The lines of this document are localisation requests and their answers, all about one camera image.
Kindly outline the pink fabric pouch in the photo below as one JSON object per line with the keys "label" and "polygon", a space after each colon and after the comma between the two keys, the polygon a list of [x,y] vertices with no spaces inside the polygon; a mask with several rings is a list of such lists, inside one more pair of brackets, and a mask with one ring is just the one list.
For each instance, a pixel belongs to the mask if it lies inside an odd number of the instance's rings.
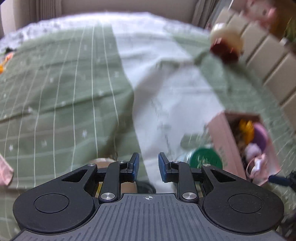
{"label": "pink fabric pouch", "polygon": [[244,150],[247,167],[245,173],[248,179],[264,180],[267,178],[267,155],[255,143],[249,143]]}

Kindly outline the purple pink plush mitt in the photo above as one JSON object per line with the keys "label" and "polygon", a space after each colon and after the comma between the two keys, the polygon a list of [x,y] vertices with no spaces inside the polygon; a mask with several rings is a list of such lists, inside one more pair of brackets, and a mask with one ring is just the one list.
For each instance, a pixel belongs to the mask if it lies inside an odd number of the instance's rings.
{"label": "purple pink plush mitt", "polygon": [[268,133],[266,128],[262,123],[255,122],[253,124],[254,127],[254,139],[252,143],[255,143],[259,146],[262,152],[265,151],[267,142],[268,142]]}

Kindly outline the orange artificial flower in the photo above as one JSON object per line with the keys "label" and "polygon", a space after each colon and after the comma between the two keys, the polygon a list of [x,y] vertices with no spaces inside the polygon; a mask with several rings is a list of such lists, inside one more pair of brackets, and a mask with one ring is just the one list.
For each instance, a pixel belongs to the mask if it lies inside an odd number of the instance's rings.
{"label": "orange artificial flower", "polygon": [[253,121],[241,119],[238,127],[245,144],[248,145],[254,139]]}

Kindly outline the green lid glass jar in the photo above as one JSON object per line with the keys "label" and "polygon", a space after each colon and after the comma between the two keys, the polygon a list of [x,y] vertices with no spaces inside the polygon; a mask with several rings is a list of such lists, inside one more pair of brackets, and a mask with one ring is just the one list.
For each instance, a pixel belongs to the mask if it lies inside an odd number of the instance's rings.
{"label": "green lid glass jar", "polygon": [[222,169],[223,164],[219,155],[212,148],[198,148],[190,150],[177,157],[177,161],[182,161],[191,168],[201,168],[203,164],[210,164]]}

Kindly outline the pink cardboard box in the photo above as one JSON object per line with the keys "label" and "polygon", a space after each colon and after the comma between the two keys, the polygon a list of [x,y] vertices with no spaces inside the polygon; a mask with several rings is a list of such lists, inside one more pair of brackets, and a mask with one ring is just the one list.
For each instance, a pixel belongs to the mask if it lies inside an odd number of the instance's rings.
{"label": "pink cardboard box", "polygon": [[[259,114],[234,113],[223,111],[217,114],[207,124],[208,133],[211,136],[215,151],[223,160],[223,169],[242,179],[247,179],[243,161],[239,154],[232,130],[241,119],[263,123]],[[262,186],[268,181],[270,175],[276,175],[281,171],[278,157],[275,153],[270,136],[267,136],[265,153],[267,154],[266,171],[262,178],[254,180],[254,183]]]}

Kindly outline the green checked bedspread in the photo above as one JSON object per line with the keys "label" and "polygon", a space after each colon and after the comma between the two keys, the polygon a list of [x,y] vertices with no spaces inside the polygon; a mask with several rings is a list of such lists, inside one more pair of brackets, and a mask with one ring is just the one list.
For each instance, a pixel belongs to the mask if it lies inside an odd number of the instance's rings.
{"label": "green checked bedspread", "polygon": [[158,154],[173,160],[209,144],[206,124],[228,110],[263,119],[281,171],[295,169],[295,137],[271,93],[244,64],[224,64],[207,33],[151,14],[98,13],[31,24],[1,40],[16,50],[1,75],[1,240],[19,227],[23,192],[97,158],[140,153],[138,180],[157,192]]}

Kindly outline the beige padded headboard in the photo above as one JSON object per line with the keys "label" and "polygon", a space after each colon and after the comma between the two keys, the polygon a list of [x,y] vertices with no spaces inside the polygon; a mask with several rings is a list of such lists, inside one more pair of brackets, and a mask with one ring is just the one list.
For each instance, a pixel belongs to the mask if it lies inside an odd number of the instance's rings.
{"label": "beige padded headboard", "polygon": [[246,66],[272,92],[295,126],[295,55],[273,35],[231,9],[223,8],[216,23],[225,23],[240,33]]}

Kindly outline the white red plush toy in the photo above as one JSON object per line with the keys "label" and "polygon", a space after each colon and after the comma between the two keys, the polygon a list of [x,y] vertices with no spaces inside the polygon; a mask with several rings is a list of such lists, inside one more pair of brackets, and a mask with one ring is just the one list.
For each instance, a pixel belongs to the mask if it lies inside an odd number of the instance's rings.
{"label": "white red plush toy", "polygon": [[210,51],[225,64],[238,62],[244,41],[238,30],[226,23],[217,23],[210,32]]}

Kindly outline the grey curtain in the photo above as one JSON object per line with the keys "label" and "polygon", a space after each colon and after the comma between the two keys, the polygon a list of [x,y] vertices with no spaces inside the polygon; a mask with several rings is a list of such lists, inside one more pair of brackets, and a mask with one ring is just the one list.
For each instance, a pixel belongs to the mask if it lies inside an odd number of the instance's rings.
{"label": "grey curtain", "polygon": [[197,1],[191,24],[206,28],[217,20],[223,8],[228,8],[231,0],[199,0]]}

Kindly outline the pink bunny plush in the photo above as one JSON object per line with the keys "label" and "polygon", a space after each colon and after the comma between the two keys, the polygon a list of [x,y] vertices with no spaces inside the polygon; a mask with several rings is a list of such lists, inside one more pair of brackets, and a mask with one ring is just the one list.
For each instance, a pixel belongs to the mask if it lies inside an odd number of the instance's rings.
{"label": "pink bunny plush", "polygon": [[241,15],[269,29],[276,22],[277,11],[271,1],[251,0],[246,2]]}

